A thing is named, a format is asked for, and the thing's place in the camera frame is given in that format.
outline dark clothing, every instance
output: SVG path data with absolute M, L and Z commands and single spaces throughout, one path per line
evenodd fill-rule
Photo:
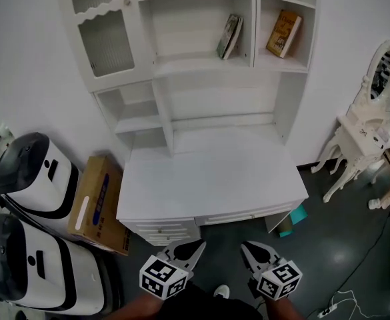
M 188 284 L 186 289 L 164 302 L 157 319 L 262 320 L 263 317 L 254 307 L 240 300 L 214 297 L 210 294 L 206 294 L 206 292 L 193 284 Z

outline gray floor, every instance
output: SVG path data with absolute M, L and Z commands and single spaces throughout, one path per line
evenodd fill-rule
M 336 192 L 329 203 L 322 202 L 323 194 L 342 169 L 333 176 L 328 174 L 327 167 L 314 175 L 309 170 L 301 171 L 309 193 L 309 198 L 303 202 L 309 216 L 297 224 L 288 237 L 267 234 L 262 219 L 202 227 L 201 234 L 207 247 L 195 269 L 193 282 L 206 291 L 213 291 L 225 283 L 230 286 L 231 298 L 257 306 L 260 300 L 254 299 L 248 290 L 250 274 L 243 265 L 239 246 L 244 240 L 260 241 L 294 260 L 303 272 L 299 288 L 290 296 L 298 310 L 308 316 L 314 309 L 323 308 L 374 244 L 387 217 L 387 211 L 368 210 L 367 202 L 387 190 L 389 176 L 380 178 L 372 186 L 368 184 L 370 174 L 363 173 L 358 181 L 352 181 L 344 190 Z M 126 301 L 141 293 L 138 271 L 159 249 L 134 235 L 130 256 L 117 257 Z M 355 292 L 364 314 L 383 314 L 387 316 L 380 319 L 390 319 L 390 219 L 381 240 L 341 290 L 349 289 Z M 338 295 L 335 300 L 348 297 Z M 326 319 L 349 319 L 353 307 L 353 302 L 346 301 Z M 260 311 L 265 314 L 263 306 Z M 310 319 L 316 319 L 316 316 L 312 315 Z M 357 319 L 364 317 L 356 310 L 352 320 Z

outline yellow book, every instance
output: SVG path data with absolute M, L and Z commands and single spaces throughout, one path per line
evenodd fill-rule
M 267 42 L 266 49 L 280 58 L 284 58 L 287 54 L 294 36 L 300 27 L 303 19 L 290 11 L 281 11 L 279 18 L 276 21 L 273 32 Z

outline ornate mirror frame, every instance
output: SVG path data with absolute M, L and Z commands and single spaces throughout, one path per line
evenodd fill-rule
M 390 104 L 390 76 L 381 94 L 377 98 L 371 99 L 371 86 L 375 71 L 381 58 L 387 52 L 390 53 L 390 40 L 386 40 L 376 50 L 369 64 L 368 72 L 363 76 L 361 90 L 347 112 L 347 117 L 356 124 L 366 123 L 373 119 L 382 121 L 389 119 L 389 113 L 386 109 Z

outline teal object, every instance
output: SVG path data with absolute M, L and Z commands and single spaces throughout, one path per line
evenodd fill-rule
M 279 236 L 280 236 L 280 238 L 282 238 L 282 237 L 285 237 L 285 236 L 288 236 L 288 235 L 290 235 L 290 234 L 292 234 L 294 231 L 284 231 L 284 232 L 281 232 L 281 233 L 279 233 Z
M 289 216 L 291 217 L 291 221 L 293 222 L 293 225 L 297 224 L 298 222 L 302 221 L 304 218 L 307 217 L 307 212 L 304 209 L 303 205 L 300 204 L 298 208 L 293 210 Z

